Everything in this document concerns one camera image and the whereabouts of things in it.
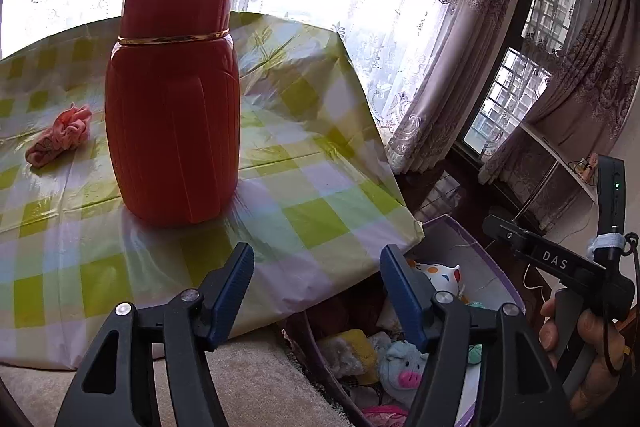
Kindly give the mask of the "person right hand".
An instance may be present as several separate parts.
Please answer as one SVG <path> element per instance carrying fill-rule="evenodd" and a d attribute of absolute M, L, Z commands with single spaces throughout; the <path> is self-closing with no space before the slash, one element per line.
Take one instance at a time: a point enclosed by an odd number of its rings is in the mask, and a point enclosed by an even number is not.
<path fill-rule="evenodd" d="M 560 341 L 558 308 L 566 289 L 561 289 L 542 306 L 540 313 L 544 325 L 539 331 L 539 341 L 553 366 L 558 365 L 556 349 Z M 608 399 L 612 398 L 620 382 L 625 363 L 625 339 L 613 325 L 604 329 L 603 320 L 590 310 L 582 311 L 577 322 L 579 338 L 590 355 L 588 369 L 570 396 L 570 409 L 574 416 L 586 419 L 592 416 Z"/>

